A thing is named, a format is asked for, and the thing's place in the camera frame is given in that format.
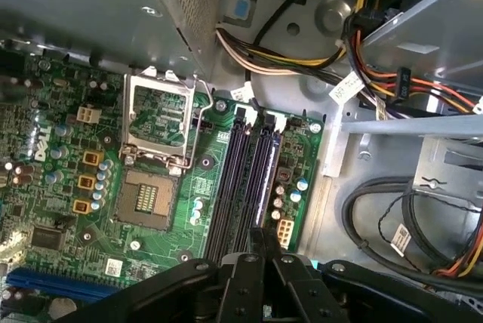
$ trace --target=white label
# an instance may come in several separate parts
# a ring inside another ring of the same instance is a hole
[[[106,265],[106,275],[119,278],[121,276],[122,261],[116,259],[108,259]]]
[[[351,72],[331,90],[329,96],[335,100],[335,103],[343,106],[362,89],[364,89],[364,83],[354,72]]]
[[[392,238],[392,248],[396,251],[396,253],[403,257],[410,241],[411,235],[409,234],[408,229],[406,229],[406,226],[403,224],[400,224],[394,234],[394,237]]]
[[[387,120],[386,104],[384,103],[384,100],[380,99],[378,96],[376,96],[376,120]]]

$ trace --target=metal bracket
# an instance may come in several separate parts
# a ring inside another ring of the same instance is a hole
[[[204,87],[210,103],[201,108],[199,112],[195,138],[190,152],[191,156],[195,154],[196,145],[198,144],[203,114],[214,105],[214,101],[206,82],[198,79],[196,75],[194,75],[192,87],[189,87],[185,82],[179,80],[171,71],[167,71],[165,77],[162,79],[158,79],[154,75],[156,75],[156,71],[153,67],[149,67],[141,75],[125,75],[122,146],[119,151],[119,157],[125,155],[133,160],[136,160],[138,157],[157,159],[164,162],[166,167],[170,171],[173,171],[172,174],[178,175],[181,174],[182,170],[189,170],[193,164],[193,158],[189,156],[188,147],[196,85],[201,84]],[[136,119],[136,112],[134,111],[134,92],[136,87],[153,89],[154,91],[165,91],[185,98],[183,121],[180,123],[180,133],[184,139],[182,146],[168,146],[153,143],[136,138],[131,134],[130,126]]]
[[[413,189],[481,206],[483,149],[456,140],[424,138]]]

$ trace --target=cable connector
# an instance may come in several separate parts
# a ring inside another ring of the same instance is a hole
[[[395,100],[403,101],[409,99],[411,89],[411,69],[401,67],[395,77]]]
[[[355,13],[352,19],[352,25],[362,29],[363,33],[367,35],[373,32],[386,21],[386,13],[378,10],[371,10],[370,8],[362,8]]]

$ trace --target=chip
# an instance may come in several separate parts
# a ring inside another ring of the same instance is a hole
[[[48,227],[34,227],[32,233],[32,246],[51,250],[62,250],[66,236],[60,230]]]
[[[20,217],[20,216],[22,216],[22,214],[23,214],[23,207],[22,207],[22,205],[15,205],[15,206],[13,206],[13,208],[12,208],[12,216],[18,216],[18,217]]]
[[[177,180],[129,170],[118,197],[118,219],[124,223],[164,230],[170,225]]]

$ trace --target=blue pcie slot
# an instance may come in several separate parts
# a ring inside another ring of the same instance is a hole
[[[33,272],[26,268],[16,268],[10,272],[6,282],[17,288],[39,289],[47,294],[83,300],[87,303],[96,302],[118,291],[118,288],[107,285]]]

